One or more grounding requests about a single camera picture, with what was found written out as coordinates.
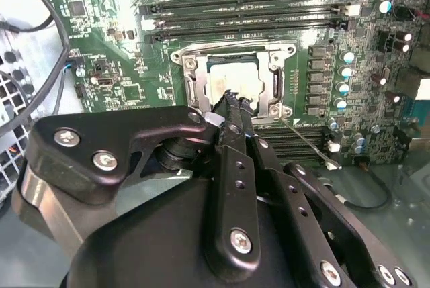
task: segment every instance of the chip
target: chip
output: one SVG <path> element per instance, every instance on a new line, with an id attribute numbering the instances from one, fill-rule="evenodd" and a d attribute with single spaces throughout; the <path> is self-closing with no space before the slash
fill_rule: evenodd
<path id="1" fill-rule="evenodd" d="M 309 85 L 309 93 L 321 93 L 322 89 L 322 85 Z"/>
<path id="2" fill-rule="evenodd" d="M 325 68 L 325 61 L 324 60 L 311 60 L 310 61 L 310 68 L 312 70 L 322 70 Z"/>
<path id="3" fill-rule="evenodd" d="M 370 7 L 363 7 L 361 9 L 361 16 L 367 17 L 367 16 L 370 16 L 370 14 L 372 14 L 372 8 L 370 8 Z"/>
<path id="4" fill-rule="evenodd" d="M 309 107 L 308 108 L 308 115 L 319 115 L 320 114 L 320 108 L 318 107 Z"/>
<path id="5" fill-rule="evenodd" d="M 126 101 L 141 101 L 140 87 L 138 85 L 124 85 L 122 87 Z"/>
<path id="6" fill-rule="evenodd" d="M 364 38 L 366 36 L 366 30 L 364 28 L 357 28 L 355 31 L 356 38 Z"/>
<path id="7" fill-rule="evenodd" d="M 313 46 L 310 49 L 310 53 L 314 58 L 324 58 L 325 57 L 325 47 L 324 46 Z"/>
<path id="8" fill-rule="evenodd" d="M 85 6 L 83 1 L 71 1 L 69 2 L 69 10 L 70 14 L 75 16 L 85 16 L 87 13 L 85 12 Z"/>
<path id="9" fill-rule="evenodd" d="M 380 54 L 375 57 L 376 63 L 382 63 L 385 60 L 385 54 Z"/>
<path id="10" fill-rule="evenodd" d="M 321 82 L 324 80 L 324 73 L 311 73 L 309 80 L 310 82 Z"/>
<path id="11" fill-rule="evenodd" d="M 368 113 L 375 113 L 376 110 L 378 110 L 378 106 L 377 105 L 370 105 L 368 108 Z"/>
<path id="12" fill-rule="evenodd" d="M 319 105 L 319 104 L 321 104 L 321 97 L 319 97 L 319 96 L 309 97 L 309 104 L 310 105 Z"/>
<path id="13" fill-rule="evenodd" d="M 361 84 L 360 83 L 354 83 L 354 84 L 352 84 L 351 91 L 353 91 L 353 92 L 359 92 L 359 91 L 361 91 Z"/>

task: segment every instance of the metal screw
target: metal screw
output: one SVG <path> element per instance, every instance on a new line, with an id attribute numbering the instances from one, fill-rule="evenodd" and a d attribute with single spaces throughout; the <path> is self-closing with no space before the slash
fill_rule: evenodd
<path id="1" fill-rule="evenodd" d="M 381 127 L 379 125 L 374 125 L 370 128 L 370 131 L 374 134 L 379 134 L 381 132 Z"/>
<path id="2" fill-rule="evenodd" d="M 302 175 L 306 175 L 306 171 L 304 170 L 303 167 L 301 167 L 300 165 L 296 165 L 296 169 L 297 171 L 302 174 Z"/>
<path id="3" fill-rule="evenodd" d="M 234 249 L 241 254 L 250 253 L 252 244 L 248 236 L 240 230 L 233 230 L 230 234 L 230 241 Z"/>
<path id="4" fill-rule="evenodd" d="M 293 109 L 291 107 L 287 107 L 286 105 L 282 106 L 282 117 L 289 118 L 293 115 Z"/>
<path id="5" fill-rule="evenodd" d="M 236 126 L 235 124 L 229 124 L 228 127 L 230 128 L 230 130 L 232 132 L 234 132 L 235 134 L 240 135 L 241 134 L 241 130 L 239 129 L 238 126 Z"/>
<path id="6" fill-rule="evenodd" d="M 110 152 L 98 152 L 93 157 L 93 164 L 103 171 L 112 171 L 117 167 L 118 161 Z"/>
<path id="7" fill-rule="evenodd" d="M 75 147 L 81 141 L 78 134 L 71 130 L 60 130 L 56 132 L 54 140 L 57 144 L 64 147 Z"/>
<path id="8" fill-rule="evenodd" d="M 197 63 L 194 59 L 188 58 L 187 60 L 185 60 L 185 67 L 188 70 L 194 70 L 197 67 Z"/>
<path id="9" fill-rule="evenodd" d="M 83 68 L 76 69 L 76 76 L 79 78 L 83 78 L 85 76 L 85 70 Z"/>
<path id="10" fill-rule="evenodd" d="M 272 105 L 272 106 L 269 108 L 269 114 L 270 114 L 272 117 L 277 117 L 277 116 L 280 114 L 280 109 L 279 109 L 279 107 L 278 107 L 277 105 Z"/>
<path id="11" fill-rule="evenodd" d="M 321 270 L 326 277 L 326 279 L 331 283 L 333 286 L 338 287 L 341 285 L 341 276 L 337 272 L 336 268 L 327 261 L 321 262 Z"/>
<path id="12" fill-rule="evenodd" d="M 258 139 L 258 141 L 262 147 L 269 148 L 269 144 L 263 138 Z"/>
<path id="13" fill-rule="evenodd" d="M 390 285 L 396 284 L 394 277 L 391 275 L 390 271 L 388 271 L 386 267 L 384 267 L 383 265 L 380 265 L 379 271 L 382 273 L 382 278 L 384 278 L 387 283 L 389 283 Z"/>
<path id="14" fill-rule="evenodd" d="M 201 122 L 200 116 L 195 112 L 190 112 L 188 114 L 188 118 L 191 119 L 193 122 L 196 122 L 198 124 Z"/>
<path id="15" fill-rule="evenodd" d="M 406 276 L 406 274 L 403 272 L 402 269 L 400 269 L 399 267 L 395 267 L 394 271 L 396 271 L 397 277 L 399 277 L 400 280 L 403 281 L 405 285 L 408 285 L 408 286 L 411 285 L 411 280 L 408 278 L 408 276 Z"/>

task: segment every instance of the white connector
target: white connector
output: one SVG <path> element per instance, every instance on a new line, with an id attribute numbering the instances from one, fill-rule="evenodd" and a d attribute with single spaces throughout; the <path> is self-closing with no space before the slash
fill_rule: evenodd
<path id="1" fill-rule="evenodd" d="M 361 5 L 355 4 L 355 5 L 345 5 L 342 6 L 341 12 L 345 16 L 349 17 L 356 17 L 359 16 L 361 13 Z"/>
<path id="2" fill-rule="evenodd" d="M 335 142 L 332 142 L 331 140 L 329 140 L 327 142 L 327 147 L 329 149 L 329 152 L 340 152 L 341 151 L 341 145 L 337 144 Z"/>

